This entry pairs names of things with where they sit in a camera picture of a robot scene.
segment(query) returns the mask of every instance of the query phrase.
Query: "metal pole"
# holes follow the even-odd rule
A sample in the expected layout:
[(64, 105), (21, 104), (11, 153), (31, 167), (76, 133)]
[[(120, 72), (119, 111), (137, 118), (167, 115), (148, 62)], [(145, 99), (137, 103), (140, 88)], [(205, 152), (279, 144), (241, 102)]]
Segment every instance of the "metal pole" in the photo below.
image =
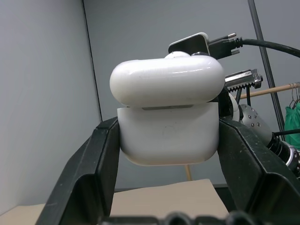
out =
[(246, 95), (247, 95), (247, 105), (251, 106), (251, 100), (250, 100), (250, 87), (246, 87)]
[(184, 165), (184, 168), (186, 170), (186, 176), (187, 176), (187, 180), (188, 181), (192, 181), (192, 173), (191, 173), (191, 170), (189, 168), (189, 165)]
[(236, 92), (236, 103), (239, 104), (240, 103), (240, 95), (242, 94), (242, 88), (239, 88), (238, 91)]
[[(260, 23), (259, 23), (259, 20), (258, 20), (258, 15), (257, 15), (254, 0), (248, 0), (248, 4), (249, 4), (249, 8), (250, 8), (250, 13), (251, 13), (253, 25), (254, 25), (254, 30), (255, 30), (255, 33), (256, 33), (256, 38), (258, 40), (263, 40), (263, 33), (262, 33), (262, 29), (261, 29), (261, 26), (260, 26)], [(268, 54), (267, 54), (267, 50), (266, 50), (265, 47), (259, 47), (259, 50), (261, 52), (262, 63), (263, 63), (264, 71), (265, 71), (266, 76), (267, 76), (267, 81), (268, 81), (269, 88), (274, 88), (275, 83), (274, 83), (274, 78), (273, 78), (273, 74), (272, 74), (271, 65), (270, 65), (270, 62), (269, 62), (269, 57), (268, 57)], [(280, 103), (279, 103), (277, 93), (271, 93), (271, 98), (272, 98), (272, 102), (273, 102), (273, 105), (274, 105), (274, 110), (275, 110), (279, 130), (283, 131), (285, 129), (285, 122), (284, 122), (284, 119), (283, 119), (283, 116), (282, 116), (281, 107), (280, 107)]]

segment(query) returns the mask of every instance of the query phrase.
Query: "black cable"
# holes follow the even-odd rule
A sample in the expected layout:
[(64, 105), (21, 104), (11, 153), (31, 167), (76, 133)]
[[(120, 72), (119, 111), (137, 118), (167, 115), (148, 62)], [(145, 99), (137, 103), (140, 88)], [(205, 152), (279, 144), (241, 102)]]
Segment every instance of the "black cable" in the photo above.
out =
[(246, 96), (247, 96), (247, 105), (251, 106), (251, 100), (250, 100), (250, 87), (246, 87)]
[(300, 129), (295, 129), (295, 130), (285, 130), (285, 131), (278, 131), (274, 132), (274, 136), (280, 136), (280, 135), (292, 135), (292, 134), (299, 134)]
[(239, 88), (238, 91), (236, 92), (236, 97), (235, 97), (235, 101), (237, 104), (240, 103), (240, 95), (242, 94), (242, 88)]
[(294, 55), (294, 56), (300, 58), (300, 50), (286, 46), (286, 45), (281, 45), (281, 44), (277, 44), (274, 42), (270, 42), (270, 41), (262, 41), (262, 40), (255, 40), (255, 39), (243, 39), (242, 44), (271, 48), (271, 49), (275, 49), (275, 50), (278, 50), (278, 51), (281, 51), (284, 53), (288, 53), (290, 55)]

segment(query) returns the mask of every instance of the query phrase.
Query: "clothes hanger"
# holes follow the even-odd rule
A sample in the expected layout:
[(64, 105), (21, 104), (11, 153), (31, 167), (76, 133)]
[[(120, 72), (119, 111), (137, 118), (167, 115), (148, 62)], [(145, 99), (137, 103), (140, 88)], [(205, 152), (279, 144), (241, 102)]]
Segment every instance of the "clothes hanger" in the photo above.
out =
[(293, 102), (295, 102), (295, 100), (294, 100), (294, 88), (293, 88), (294, 85), (292, 86), (292, 84), (290, 83), (290, 86), (291, 86), (291, 89), (292, 89), (292, 101), (291, 101), (289, 107), (291, 108), (291, 105), (292, 105)]
[(294, 102), (294, 105), (292, 107), (292, 109), (294, 109), (296, 107), (296, 104), (299, 102), (299, 95), (298, 95), (298, 89), (297, 87), (295, 86), (295, 84), (293, 84), (294, 88), (296, 89), (296, 97), (297, 97), (297, 100)]
[(297, 103), (299, 103), (300, 102), (300, 82), (297, 82), (296, 84), (298, 85), (298, 96), (299, 96)]

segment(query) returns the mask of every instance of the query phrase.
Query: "white wall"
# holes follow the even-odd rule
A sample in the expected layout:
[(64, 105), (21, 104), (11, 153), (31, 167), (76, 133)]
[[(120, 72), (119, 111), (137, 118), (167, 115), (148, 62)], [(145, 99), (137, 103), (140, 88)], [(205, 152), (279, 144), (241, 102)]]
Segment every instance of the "white wall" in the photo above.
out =
[(100, 122), (80, 0), (0, 1), (0, 214), (46, 202)]
[[(262, 27), (263, 38), (266, 41), (273, 41), (300, 49), (300, 1), (256, 0), (255, 4)], [(299, 58), (273, 49), (267, 49), (267, 52), (276, 86), (300, 82)], [(278, 98), (285, 117), (285, 107), (292, 100), (292, 91), (279, 92)]]

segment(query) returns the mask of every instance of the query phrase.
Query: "robotic arm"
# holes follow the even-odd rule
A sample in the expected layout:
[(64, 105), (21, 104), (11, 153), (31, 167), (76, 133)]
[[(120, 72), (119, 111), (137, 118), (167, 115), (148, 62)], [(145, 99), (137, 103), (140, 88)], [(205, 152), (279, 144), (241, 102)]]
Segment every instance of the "robotic arm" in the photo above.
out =
[[(194, 37), (199, 40), (196, 35), (176, 42), (179, 45), (172, 47), (183, 49), (171, 51), (167, 59), (134, 60), (116, 67), (112, 93), (130, 107), (101, 122), (69, 159), (37, 225), (300, 224), (297, 151), (276, 138), (252, 107), (238, 105), (229, 93), (259, 87), (261, 77), (255, 70), (224, 76), (216, 59), (236, 52), (227, 42), (226, 51), (216, 49), (224, 49), (229, 36), (201, 42), (195, 51), (189, 42)], [(195, 55), (187, 55), (184, 48)], [(189, 219), (178, 213), (164, 220), (109, 217), (120, 147), (131, 161), (143, 165), (198, 163), (217, 151), (242, 212), (225, 220)]]

